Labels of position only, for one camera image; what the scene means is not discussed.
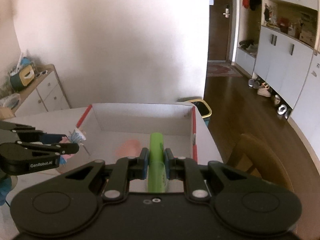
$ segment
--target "metal bolt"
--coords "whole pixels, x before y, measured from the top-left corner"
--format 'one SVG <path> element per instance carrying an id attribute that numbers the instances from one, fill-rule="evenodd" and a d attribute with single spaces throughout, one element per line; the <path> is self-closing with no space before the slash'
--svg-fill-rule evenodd
<path id="1" fill-rule="evenodd" d="M 196 189 L 192 192 L 192 195 L 196 198 L 204 198 L 208 196 L 208 192 L 203 189 Z"/>
<path id="2" fill-rule="evenodd" d="M 106 191 L 105 193 L 104 193 L 104 195 L 105 195 L 105 197 L 107 197 L 107 198 L 117 198 L 117 197 L 119 197 L 120 196 L 120 192 L 119 191 L 117 191 L 117 190 L 108 190 L 108 191 Z"/>
<path id="3" fill-rule="evenodd" d="M 150 204 L 152 204 L 152 201 L 150 199 L 145 199 L 145 200 L 143 200 L 143 203 L 146 205 L 150 205 Z"/>
<path id="4" fill-rule="evenodd" d="M 154 203 L 159 203 L 159 202 L 161 202 L 161 199 L 155 197 L 155 198 L 152 199 L 152 202 L 154 202 Z"/>

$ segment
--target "doorway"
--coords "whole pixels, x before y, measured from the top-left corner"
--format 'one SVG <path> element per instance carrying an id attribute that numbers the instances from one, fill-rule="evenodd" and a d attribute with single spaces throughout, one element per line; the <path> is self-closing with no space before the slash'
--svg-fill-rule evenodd
<path id="1" fill-rule="evenodd" d="M 208 61 L 228 60 L 230 50 L 232 0 L 213 0 L 210 5 Z"/>

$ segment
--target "door lock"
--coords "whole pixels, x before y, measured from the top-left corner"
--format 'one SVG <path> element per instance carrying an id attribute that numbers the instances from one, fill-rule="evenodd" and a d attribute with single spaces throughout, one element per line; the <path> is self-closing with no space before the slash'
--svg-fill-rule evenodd
<path id="1" fill-rule="evenodd" d="M 223 15 L 224 15 L 226 18 L 229 18 L 229 16 L 230 16 L 230 9 L 229 9 L 229 8 L 226 8 L 226 12 L 223 13 Z"/>

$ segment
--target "cabinet handle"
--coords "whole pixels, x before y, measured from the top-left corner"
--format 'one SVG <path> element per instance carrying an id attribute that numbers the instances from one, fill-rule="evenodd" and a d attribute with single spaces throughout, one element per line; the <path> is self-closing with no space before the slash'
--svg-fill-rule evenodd
<path id="1" fill-rule="evenodd" d="M 293 55 L 293 50 L 294 50 L 294 44 L 292 44 L 292 49 L 291 49 L 291 52 L 290 52 L 291 56 Z"/>

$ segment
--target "white table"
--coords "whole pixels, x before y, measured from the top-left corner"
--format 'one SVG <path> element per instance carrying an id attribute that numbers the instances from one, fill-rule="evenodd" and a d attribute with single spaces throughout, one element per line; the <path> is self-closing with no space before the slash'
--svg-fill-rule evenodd
<path id="1" fill-rule="evenodd" d="M 68 135 L 69 131 L 74 130 L 76 123 L 85 110 L 85 107 L 75 108 L 25 117 L 16 117 L 7 121 L 31 125 L 36 127 L 37 130 L 43 130 L 47 133 L 64 133 Z M 222 162 L 217 146 L 215 145 L 212 136 L 198 111 L 196 111 L 196 125 L 198 163 L 207 164 L 210 160 L 217 160 Z M 59 173 L 56 170 L 49 170 L 19 176 L 16 187 L 7 196 L 7 201 L 11 203 L 13 197 L 21 190 L 45 180 L 51 179 L 58 174 Z M 7 205 L 3 205 L 2 207 L 0 207 L 0 212 L 0 240 L 12 239 L 18 234 L 18 231 L 11 218 Z"/>

